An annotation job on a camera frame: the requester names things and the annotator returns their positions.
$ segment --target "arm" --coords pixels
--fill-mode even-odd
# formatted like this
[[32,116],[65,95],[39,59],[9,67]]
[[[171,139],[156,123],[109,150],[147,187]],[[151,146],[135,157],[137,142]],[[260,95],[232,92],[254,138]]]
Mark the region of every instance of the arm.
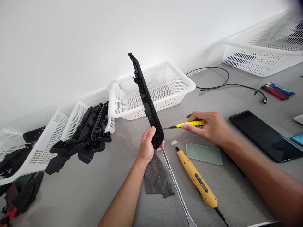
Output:
[[257,188],[273,214],[286,226],[303,224],[303,183],[279,169],[237,138],[217,112],[193,112],[188,121],[202,119],[202,129],[182,128],[221,147]]
[[155,149],[152,146],[152,137],[155,132],[155,127],[149,127],[143,133],[138,157],[98,227],[132,226],[144,172],[154,155]]

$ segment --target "black cable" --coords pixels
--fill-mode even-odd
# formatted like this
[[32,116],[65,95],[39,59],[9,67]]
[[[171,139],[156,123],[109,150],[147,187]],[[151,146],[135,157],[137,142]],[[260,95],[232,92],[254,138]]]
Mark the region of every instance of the black cable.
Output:
[[229,79],[229,72],[228,72],[226,69],[223,69],[223,68],[220,68],[220,67],[203,67],[203,68],[194,69],[194,70],[190,71],[189,73],[187,73],[186,75],[190,74],[190,73],[193,72],[193,71],[199,70],[199,69],[209,69],[209,68],[218,68],[218,69],[224,70],[225,72],[227,72],[227,79],[226,79],[226,81],[225,81],[222,85],[216,86],[216,87],[201,88],[201,87],[196,86],[196,88],[201,89],[200,91],[206,91],[206,90],[217,89],[217,88],[221,88],[221,87],[224,87],[224,86],[227,86],[227,85],[236,85],[236,86],[245,87],[245,88],[249,88],[249,89],[255,90],[256,92],[255,92],[254,95],[256,95],[256,94],[259,92],[260,94],[263,95],[263,103],[264,103],[264,104],[267,103],[267,97],[265,96],[265,94],[264,94],[262,91],[260,91],[260,90],[258,90],[258,89],[256,89],[256,88],[249,87],[249,86],[245,86],[245,85],[241,85],[241,84],[226,84],[227,81],[228,81],[228,79]]
[[215,210],[216,210],[217,214],[220,216],[220,218],[222,219],[222,221],[224,221],[224,223],[226,224],[226,226],[229,227],[228,224],[226,223],[225,217],[223,216],[223,214],[221,213],[221,211],[219,210],[219,208],[215,207]]

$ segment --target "red strap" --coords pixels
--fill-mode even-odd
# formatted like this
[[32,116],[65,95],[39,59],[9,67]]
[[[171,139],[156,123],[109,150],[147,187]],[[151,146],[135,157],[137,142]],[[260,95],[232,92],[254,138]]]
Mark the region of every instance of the red strap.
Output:
[[11,212],[7,212],[4,217],[7,218],[9,216],[10,219],[12,219],[17,213],[17,208],[14,207]]

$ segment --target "hand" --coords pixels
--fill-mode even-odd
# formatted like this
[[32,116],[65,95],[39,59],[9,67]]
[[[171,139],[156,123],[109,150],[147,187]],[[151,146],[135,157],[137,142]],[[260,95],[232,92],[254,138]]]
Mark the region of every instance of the hand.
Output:
[[[142,136],[140,151],[139,151],[137,159],[140,159],[140,160],[146,162],[146,164],[148,164],[151,161],[152,157],[154,156],[155,149],[152,145],[152,138],[155,135],[155,132],[156,132],[156,128],[154,126],[149,127],[143,133],[143,136]],[[163,141],[163,143],[161,144],[161,147],[159,147],[157,149],[157,151],[164,148],[164,144],[165,144],[165,141]]]
[[196,120],[204,120],[206,124],[202,128],[197,128],[192,125],[182,125],[182,128],[223,148],[230,142],[236,140],[236,136],[218,112],[194,111],[188,119],[188,122]]

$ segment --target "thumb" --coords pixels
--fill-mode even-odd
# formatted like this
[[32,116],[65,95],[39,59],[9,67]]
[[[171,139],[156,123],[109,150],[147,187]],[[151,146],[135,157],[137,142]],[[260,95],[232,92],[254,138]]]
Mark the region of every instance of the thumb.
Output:
[[150,131],[146,135],[146,140],[152,142],[152,138],[156,133],[156,128],[154,126],[151,127]]
[[203,129],[197,128],[197,127],[192,126],[192,125],[190,125],[190,124],[182,125],[182,128],[185,129],[186,131],[191,132],[191,133],[193,133],[193,134],[196,134],[196,135],[198,135],[198,136],[201,136],[201,137],[204,136],[204,131],[203,131]]

